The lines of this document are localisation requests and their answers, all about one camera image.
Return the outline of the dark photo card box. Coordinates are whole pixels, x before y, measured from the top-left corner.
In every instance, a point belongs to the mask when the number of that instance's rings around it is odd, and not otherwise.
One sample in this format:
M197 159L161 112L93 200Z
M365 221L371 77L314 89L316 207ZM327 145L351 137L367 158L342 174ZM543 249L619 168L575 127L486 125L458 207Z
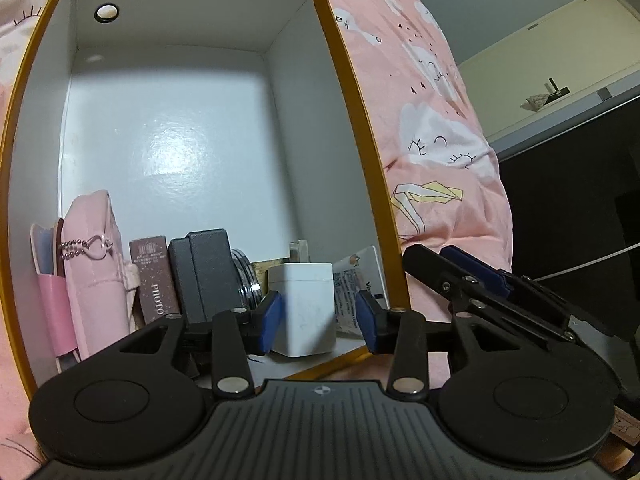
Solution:
M140 278L138 303L145 324L180 312L170 270L166 238L138 238L129 243L131 262Z

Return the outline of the white cream tube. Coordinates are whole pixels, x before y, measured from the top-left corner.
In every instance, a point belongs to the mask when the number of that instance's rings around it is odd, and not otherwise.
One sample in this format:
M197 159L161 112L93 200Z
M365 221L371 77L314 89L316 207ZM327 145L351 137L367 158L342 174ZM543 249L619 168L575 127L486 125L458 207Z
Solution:
M334 263L332 269L336 330L341 334L359 335L357 292L370 292L382 308L388 308L378 251L375 246L368 246Z

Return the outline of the white charger block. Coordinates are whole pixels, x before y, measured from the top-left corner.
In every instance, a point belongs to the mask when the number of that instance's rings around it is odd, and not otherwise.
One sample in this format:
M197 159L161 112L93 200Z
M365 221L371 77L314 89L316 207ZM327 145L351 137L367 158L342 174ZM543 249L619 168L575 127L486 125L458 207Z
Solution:
M334 350L335 307L331 263L311 263L306 240L290 244L288 262L267 271L268 289L283 300L283 318L272 350L306 358Z

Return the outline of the black rectangular case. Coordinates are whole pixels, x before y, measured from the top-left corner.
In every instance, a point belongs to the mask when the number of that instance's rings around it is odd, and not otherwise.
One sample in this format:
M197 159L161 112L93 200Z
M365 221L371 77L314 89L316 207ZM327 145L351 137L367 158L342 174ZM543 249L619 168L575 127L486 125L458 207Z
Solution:
M168 257L175 291L190 324L243 305L240 282L224 229L190 232L174 238Z

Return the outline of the pink zip pouch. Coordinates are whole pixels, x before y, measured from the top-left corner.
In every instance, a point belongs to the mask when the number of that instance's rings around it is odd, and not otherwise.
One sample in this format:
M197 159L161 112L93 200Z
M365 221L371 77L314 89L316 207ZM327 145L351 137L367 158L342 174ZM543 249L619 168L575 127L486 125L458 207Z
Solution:
M73 200L64 218L60 252L77 349L84 360L141 326L134 313L139 272L124 255L107 191Z

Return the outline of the pink card booklet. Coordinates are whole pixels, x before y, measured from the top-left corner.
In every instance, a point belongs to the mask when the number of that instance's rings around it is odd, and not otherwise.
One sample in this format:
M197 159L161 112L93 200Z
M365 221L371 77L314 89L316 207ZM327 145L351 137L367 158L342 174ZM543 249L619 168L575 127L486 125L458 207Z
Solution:
M60 373L80 361L60 249L63 222L57 218L47 229L34 223L29 232L43 313Z

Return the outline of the orange-rimmed white storage box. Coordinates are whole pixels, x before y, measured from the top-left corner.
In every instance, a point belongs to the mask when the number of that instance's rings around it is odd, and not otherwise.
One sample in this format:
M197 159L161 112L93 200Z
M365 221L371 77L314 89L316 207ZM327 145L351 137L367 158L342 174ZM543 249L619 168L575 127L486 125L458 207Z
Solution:
M111 195L123 240L223 228L252 260L374 246L409 307L384 169L330 0L44 0L1 137L1 301L33 393L55 373L28 234Z

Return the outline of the cream wooden door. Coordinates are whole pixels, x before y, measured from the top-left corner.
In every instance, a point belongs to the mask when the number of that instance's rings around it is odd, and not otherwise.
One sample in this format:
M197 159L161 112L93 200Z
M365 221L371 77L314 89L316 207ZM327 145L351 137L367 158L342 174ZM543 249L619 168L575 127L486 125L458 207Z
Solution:
M495 142L574 104L639 68L639 11L626 0L574 0L459 66L486 139ZM570 94L538 112L520 105L546 92Z

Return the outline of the clear round tape roll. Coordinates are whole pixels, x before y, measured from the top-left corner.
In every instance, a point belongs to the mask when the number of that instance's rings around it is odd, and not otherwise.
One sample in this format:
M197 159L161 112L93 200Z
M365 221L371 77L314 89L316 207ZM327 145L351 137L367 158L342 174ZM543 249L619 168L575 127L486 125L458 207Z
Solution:
M262 286L260 286L254 266L242 250L233 248L231 257L239 277L243 304L247 309L255 310L262 301Z

